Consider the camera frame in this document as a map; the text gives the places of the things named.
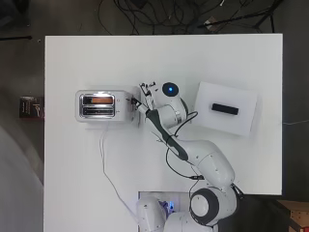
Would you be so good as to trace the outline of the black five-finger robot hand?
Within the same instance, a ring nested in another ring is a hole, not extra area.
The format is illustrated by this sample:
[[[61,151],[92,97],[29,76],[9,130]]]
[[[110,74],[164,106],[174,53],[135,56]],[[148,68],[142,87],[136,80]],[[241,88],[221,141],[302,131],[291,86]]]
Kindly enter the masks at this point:
[[[142,96],[145,100],[145,102],[141,102],[135,97],[132,97],[130,102],[132,105],[135,106],[135,108],[142,114],[146,115],[148,111],[155,109],[155,100],[154,97],[150,91],[150,85],[146,83],[141,83],[139,85],[140,90],[142,91]]]

